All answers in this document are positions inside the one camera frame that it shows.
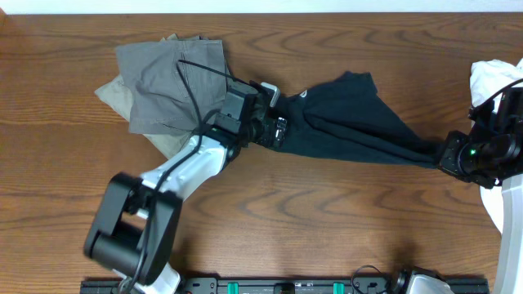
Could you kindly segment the dark teal t-shirt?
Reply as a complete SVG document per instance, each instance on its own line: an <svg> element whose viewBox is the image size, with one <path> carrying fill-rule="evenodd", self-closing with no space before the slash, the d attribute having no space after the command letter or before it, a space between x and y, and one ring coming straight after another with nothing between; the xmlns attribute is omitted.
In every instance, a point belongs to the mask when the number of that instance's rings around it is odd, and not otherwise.
<svg viewBox="0 0 523 294"><path fill-rule="evenodd" d="M276 109L288 120L273 150L359 163L436 166L441 143L419 137L378 96L370 73L345 72L290 97Z"/></svg>

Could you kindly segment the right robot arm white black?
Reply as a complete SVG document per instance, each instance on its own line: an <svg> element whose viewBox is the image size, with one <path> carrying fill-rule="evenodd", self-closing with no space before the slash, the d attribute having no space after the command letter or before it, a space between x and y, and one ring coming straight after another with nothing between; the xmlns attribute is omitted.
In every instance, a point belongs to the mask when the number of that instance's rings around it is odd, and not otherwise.
<svg viewBox="0 0 523 294"><path fill-rule="evenodd" d="M436 160L444 173L486 189L502 188L503 232L495 293L522 292L522 89L517 80L473 106L468 134L451 131Z"/></svg>

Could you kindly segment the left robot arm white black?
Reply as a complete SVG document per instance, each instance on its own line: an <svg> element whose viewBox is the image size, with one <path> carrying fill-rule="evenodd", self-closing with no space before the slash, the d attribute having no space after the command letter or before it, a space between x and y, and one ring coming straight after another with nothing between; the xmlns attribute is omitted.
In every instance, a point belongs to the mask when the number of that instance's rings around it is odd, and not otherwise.
<svg viewBox="0 0 523 294"><path fill-rule="evenodd" d="M174 293L168 264L183 202L250 143L279 147L287 128L274 107L278 87L233 82L213 124L201 122L175 156L138 177L120 172L107 185L84 254L121 277L117 293Z"/></svg>

